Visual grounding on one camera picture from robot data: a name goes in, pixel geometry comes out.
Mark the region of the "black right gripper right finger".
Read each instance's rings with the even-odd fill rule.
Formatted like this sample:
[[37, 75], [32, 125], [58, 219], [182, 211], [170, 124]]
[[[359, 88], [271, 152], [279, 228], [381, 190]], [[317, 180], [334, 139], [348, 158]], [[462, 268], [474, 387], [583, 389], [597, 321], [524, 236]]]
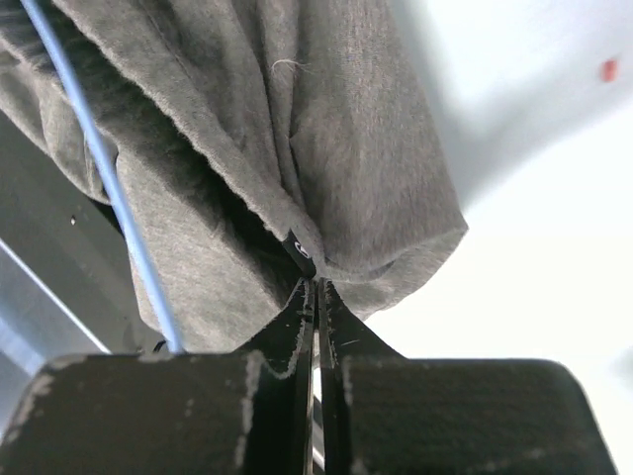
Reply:
[[357, 459], [352, 423], [364, 388], [355, 381], [357, 371], [369, 369], [374, 376], [382, 363], [406, 358], [353, 314], [329, 280], [316, 285], [316, 319], [324, 472], [351, 474]]

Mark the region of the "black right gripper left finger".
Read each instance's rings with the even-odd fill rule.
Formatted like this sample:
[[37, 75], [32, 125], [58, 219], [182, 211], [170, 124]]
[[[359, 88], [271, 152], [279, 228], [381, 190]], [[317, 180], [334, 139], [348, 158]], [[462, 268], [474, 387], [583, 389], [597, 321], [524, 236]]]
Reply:
[[246, 358], [242, 474], [313, 472], [314, 282], [301, 279], [282, 311], [238, 352]]

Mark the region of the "light blue wire hanger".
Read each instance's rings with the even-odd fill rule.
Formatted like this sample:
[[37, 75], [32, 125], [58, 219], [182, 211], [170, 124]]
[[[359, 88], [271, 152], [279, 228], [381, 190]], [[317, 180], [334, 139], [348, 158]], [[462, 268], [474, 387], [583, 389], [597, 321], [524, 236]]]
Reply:
[[124, 233], [128, 249], [136, 264], [136, 269], [140, 274], [148, 300], [157, 316], [167, 347], [173, 353], [182, 353], [184, 351], [183, 339], [173, 311], [162, 289], [160, 278], [145, 242], [137, 228], [132, 209], [96, 127], [92, 111], [75, 70], [39, 3], [33, 0], [24, 0], [22, 7], [39, 34], [71, 102], [73, 111], [88, 142], [89, 149], [94, 156], [105, 191], [111, 200], [113, 210]]

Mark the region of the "grey drawstring shorts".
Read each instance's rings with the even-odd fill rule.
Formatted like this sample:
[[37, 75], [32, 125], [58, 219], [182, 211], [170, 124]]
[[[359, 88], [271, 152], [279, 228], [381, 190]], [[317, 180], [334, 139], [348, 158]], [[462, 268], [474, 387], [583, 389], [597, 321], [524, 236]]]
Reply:
[[385, 1], [44, 1], [186, 349], [228, 352], [302, 270], [360, 318], [466, 232]]

